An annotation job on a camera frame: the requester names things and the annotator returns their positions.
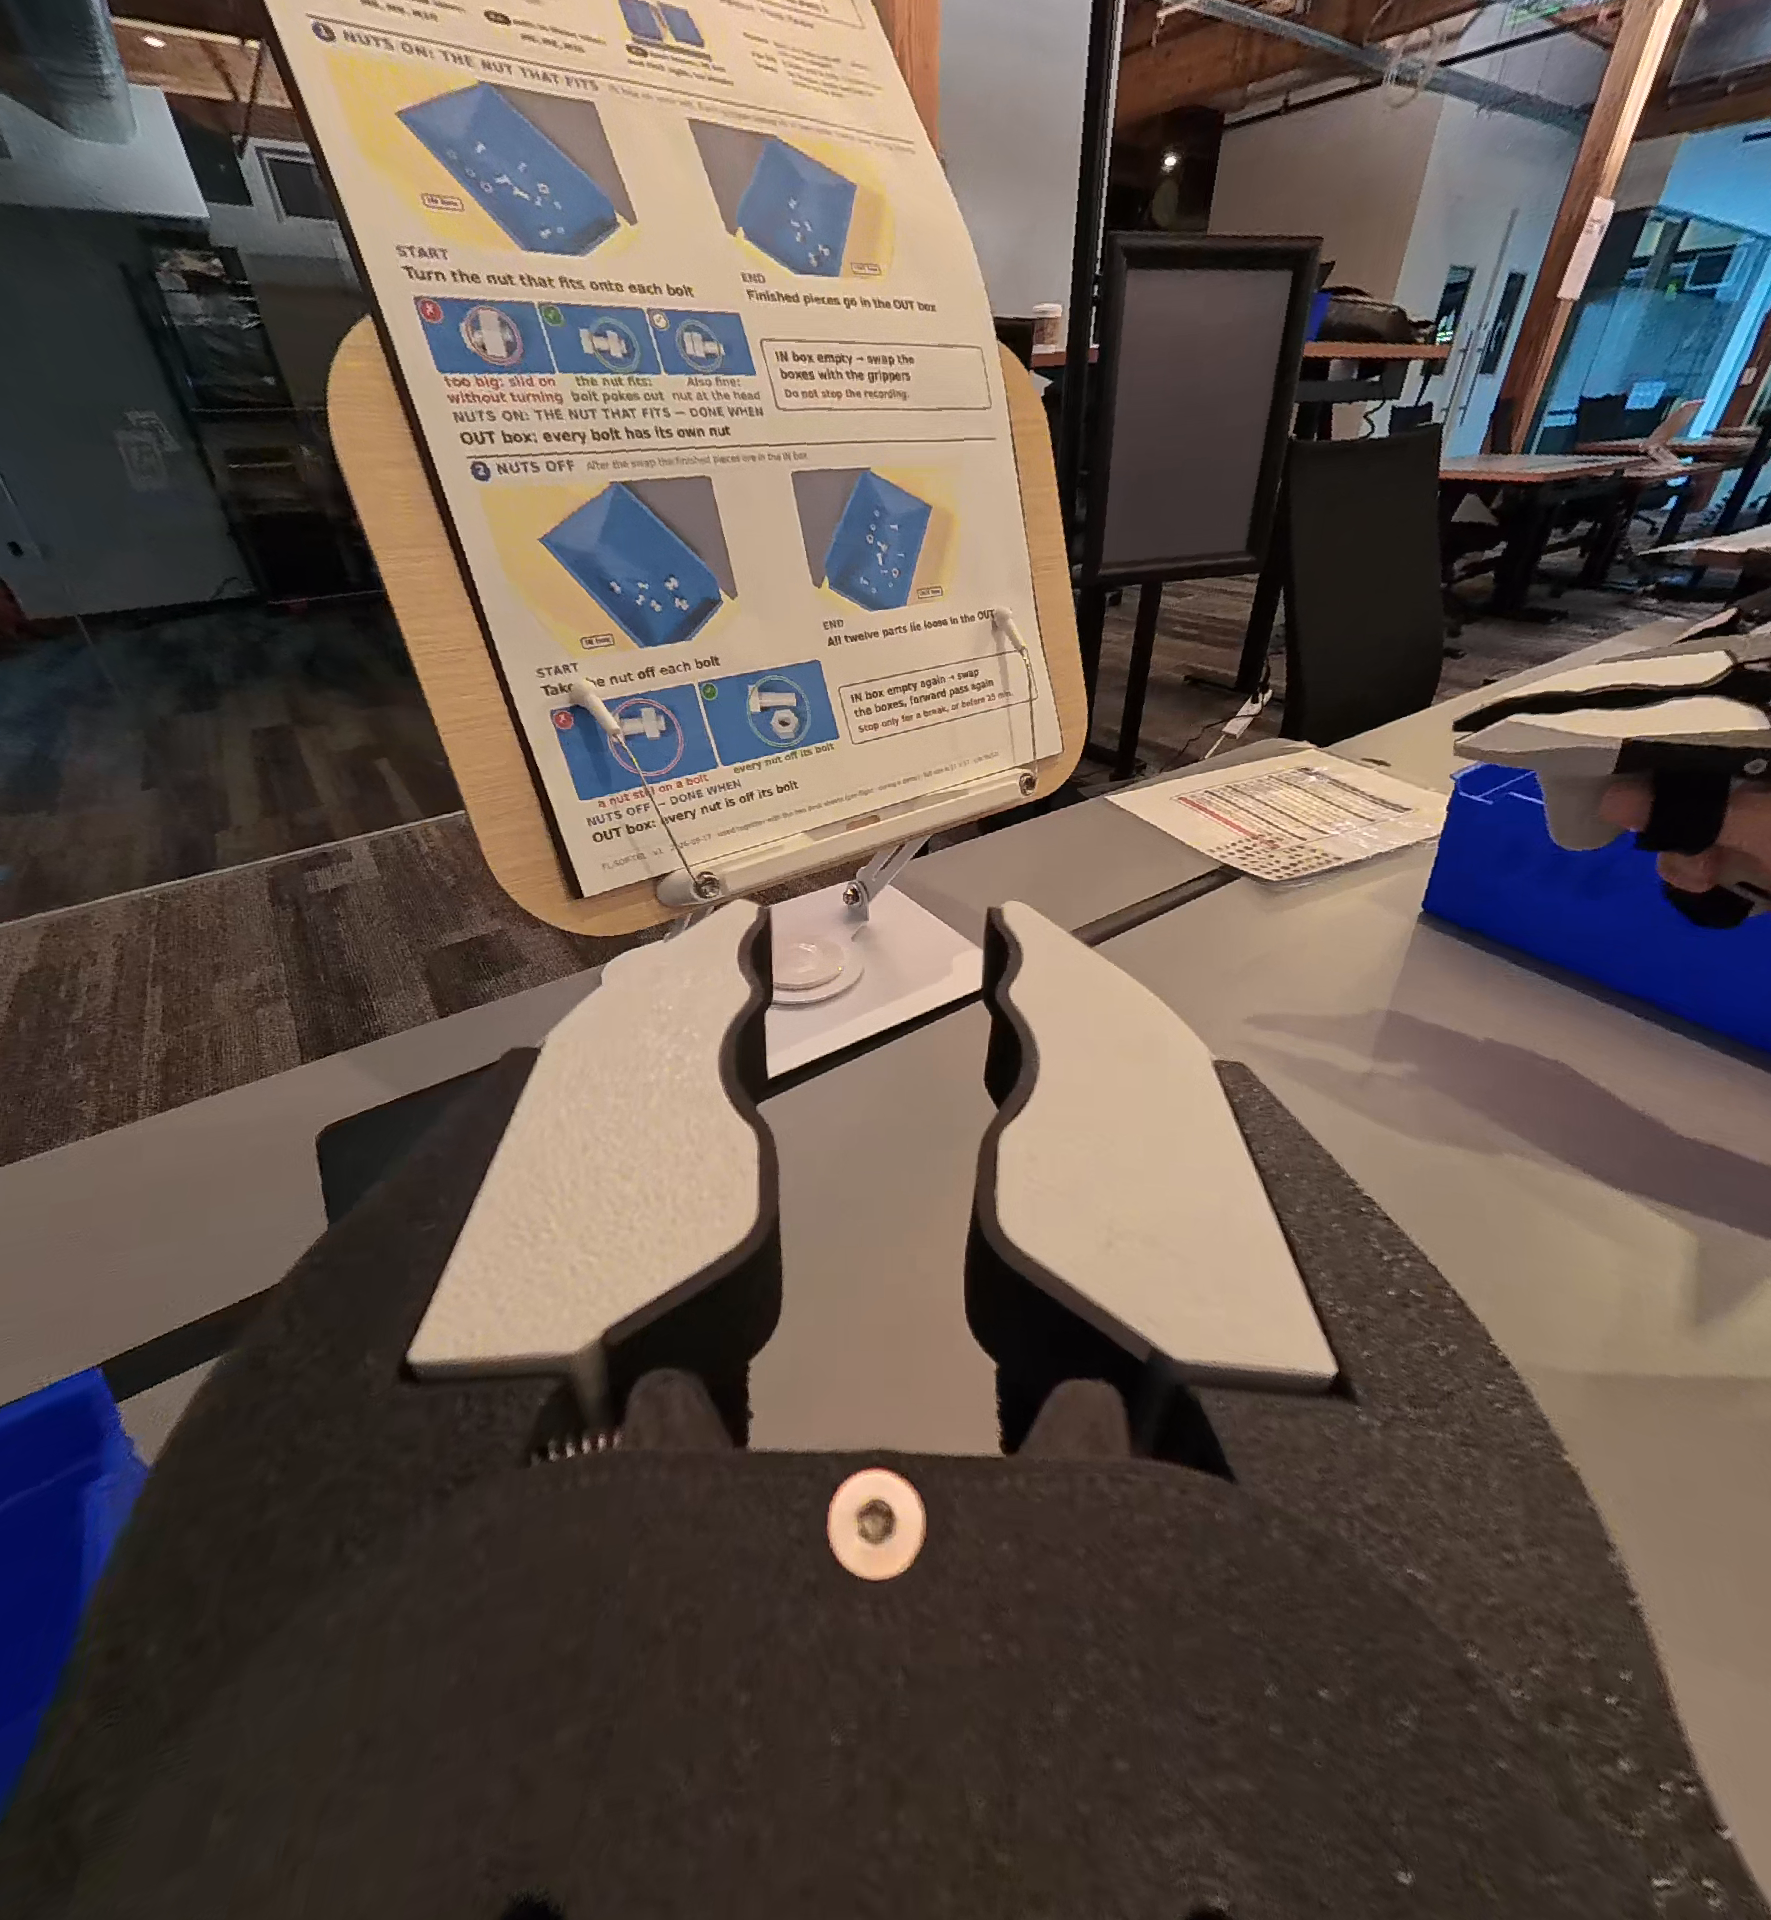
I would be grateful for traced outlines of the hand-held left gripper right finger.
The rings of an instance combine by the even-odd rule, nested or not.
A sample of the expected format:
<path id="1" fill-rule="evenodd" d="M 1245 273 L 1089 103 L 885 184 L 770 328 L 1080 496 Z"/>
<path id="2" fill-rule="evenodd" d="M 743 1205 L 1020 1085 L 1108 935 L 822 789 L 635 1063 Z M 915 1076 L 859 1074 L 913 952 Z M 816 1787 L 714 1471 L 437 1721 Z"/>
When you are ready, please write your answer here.
<path id="1" fill-rule="evenodd" d="M 990 911 L 968 1325 L 1004 1368 L 1321 1394 L 1325 1331 L 1208 1043 L 1022 902 Z"/>

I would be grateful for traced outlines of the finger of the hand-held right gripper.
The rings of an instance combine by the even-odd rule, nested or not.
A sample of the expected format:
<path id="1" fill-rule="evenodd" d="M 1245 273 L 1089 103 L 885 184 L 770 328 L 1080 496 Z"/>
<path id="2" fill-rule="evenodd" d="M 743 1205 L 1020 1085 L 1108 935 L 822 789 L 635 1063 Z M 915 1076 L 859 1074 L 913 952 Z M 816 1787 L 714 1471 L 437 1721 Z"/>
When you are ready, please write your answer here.
<path id="1" fill-rule="evenodd" d="M 1452 752 L 1469 761 L 1537 765 L 1575 757 L 1578 766 L 1611 769 L 1627 740 L 1732 740 L 1771 732 L 1771 713 L 1735 699 L 1680 699 L 1643 707 L 1519 709 L 1474 723 Z"/>
<path id="2" fill-rule="evenodd" d="M 1771 707 L 1771 655 L 1739 647 L 1653 650 L 1553 673 L 1474 709 L 1479 723 L 1568 723 L 1573 713 L 1645 712 L 1670 703 L 1726 701 Z"/>

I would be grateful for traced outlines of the black shelving rack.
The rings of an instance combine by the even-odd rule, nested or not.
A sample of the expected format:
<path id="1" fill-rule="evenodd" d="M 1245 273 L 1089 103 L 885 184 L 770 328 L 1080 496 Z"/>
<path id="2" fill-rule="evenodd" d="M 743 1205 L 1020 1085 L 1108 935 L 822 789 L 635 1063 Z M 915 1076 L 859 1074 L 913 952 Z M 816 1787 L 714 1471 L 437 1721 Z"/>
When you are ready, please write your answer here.
<path id="1" fill-rule="evenodd" d="M 145 229 L 135 304 L 256 596 L 378 591 L 327 421 L 339 346 L 364 316 L 342 286 L 253 276 L 244 257 Z"/>

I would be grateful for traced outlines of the blue plastic bin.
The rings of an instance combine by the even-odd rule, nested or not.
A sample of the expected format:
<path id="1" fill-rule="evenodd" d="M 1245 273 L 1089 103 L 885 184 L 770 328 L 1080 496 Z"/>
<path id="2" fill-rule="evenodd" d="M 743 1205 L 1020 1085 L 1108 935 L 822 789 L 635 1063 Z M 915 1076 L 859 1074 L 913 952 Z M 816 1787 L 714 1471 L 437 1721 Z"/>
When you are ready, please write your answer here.
<path id="1" fill-rule="evenodd" d="M 0 1408 L 0 1811 L 145 1477 L 99 1370 Z"/>
<path id="2" fill-rule="evenodd" d="M 1597 850 L 1560 848 L 1532 772 L 1474 763 L 1455 777 L 1422 907 L 1771 1059 L 1771 915 L 1690 923 L 1663 895 L 1655 854 L 1625 834 Z"/>

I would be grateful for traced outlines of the laminated paper sheet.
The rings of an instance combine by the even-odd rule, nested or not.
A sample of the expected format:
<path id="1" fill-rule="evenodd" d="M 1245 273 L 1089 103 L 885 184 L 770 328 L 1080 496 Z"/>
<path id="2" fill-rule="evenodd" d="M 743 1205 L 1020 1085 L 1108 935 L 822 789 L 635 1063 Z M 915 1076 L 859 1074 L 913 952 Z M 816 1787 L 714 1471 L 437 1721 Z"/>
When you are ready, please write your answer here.
<path id="1" fill-rule="evenodd" d="M 1205 763 L 1179 780 L 1125 787 L 1111 805 L 1208 863 L 1264 884 L 1300 884 L 1425 846 L 1449 811 L 1441 791 L 1310 746 Z"/>

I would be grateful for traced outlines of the printed instruction sheet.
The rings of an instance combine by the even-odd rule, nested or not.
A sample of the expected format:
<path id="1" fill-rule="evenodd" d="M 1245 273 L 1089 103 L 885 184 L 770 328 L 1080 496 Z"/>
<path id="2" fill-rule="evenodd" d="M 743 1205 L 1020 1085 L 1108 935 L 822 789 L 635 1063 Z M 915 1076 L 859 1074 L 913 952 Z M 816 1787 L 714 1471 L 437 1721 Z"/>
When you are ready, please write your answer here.
<path id="1" fill-rule="evenodd" d="M 1016 368 L 870 3 L 267 3 L 583 900 L 1004 811 Z"/>

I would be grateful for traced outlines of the black framed easel board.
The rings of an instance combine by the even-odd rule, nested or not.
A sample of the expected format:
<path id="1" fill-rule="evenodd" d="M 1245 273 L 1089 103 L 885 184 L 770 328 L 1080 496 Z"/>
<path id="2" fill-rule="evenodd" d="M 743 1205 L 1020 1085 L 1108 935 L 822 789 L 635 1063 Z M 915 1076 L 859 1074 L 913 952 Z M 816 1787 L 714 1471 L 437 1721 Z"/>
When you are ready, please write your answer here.
<path id="1" fill-rule="evenodd" d="M 1073 587 L 1089 701 L 1105 602 L 1137 590 L 1115 743 L 1088 744 L 1115 783 L 1140 769 L 1163 587 L 1267 557 L 1319 248 L 1287 235 L 1108 240 Z"/>

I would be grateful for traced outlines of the wooden office desk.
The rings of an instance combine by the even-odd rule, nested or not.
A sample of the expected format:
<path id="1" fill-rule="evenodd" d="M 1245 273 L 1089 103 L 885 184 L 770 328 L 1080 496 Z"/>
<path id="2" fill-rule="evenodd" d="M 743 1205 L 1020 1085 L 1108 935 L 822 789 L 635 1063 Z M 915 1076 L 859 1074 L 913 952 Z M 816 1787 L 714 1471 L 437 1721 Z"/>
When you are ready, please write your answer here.
<path id="1" fill-rule="evenodd" d="M 1716 461 L 1660 456 L 1643 444 L 1629 452 L 1524 455 L 1480 452 L 1446 458 L 1439 478 L 1439 528 L 1449 637 L 1473 615 L 1550 623 L 1557 608 L 1537 606 L 1533 586 L 1550 552 L 1573 546 L 1566 587 L 1601 590 L 1641 502 L 1668 494 L 1679 521 L 1716 489 Z"/>

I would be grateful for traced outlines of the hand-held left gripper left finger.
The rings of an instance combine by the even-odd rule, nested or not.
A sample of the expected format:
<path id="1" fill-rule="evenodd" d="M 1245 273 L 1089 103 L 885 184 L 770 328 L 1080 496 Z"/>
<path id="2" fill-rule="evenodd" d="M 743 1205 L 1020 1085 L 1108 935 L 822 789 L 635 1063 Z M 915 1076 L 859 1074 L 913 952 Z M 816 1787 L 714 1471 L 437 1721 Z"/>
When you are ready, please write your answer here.
<path id="1" fill-rule="evenodd" d="M 781 1309 L 770 996 L 770 915 L 748 900 L 607 963 L 536 1047 L 405 1349 L 411 1379 L 558 1379 L 601 1430 L 639 1379 L 675 1370 L 746 1444 L 750 1360 Z"/>

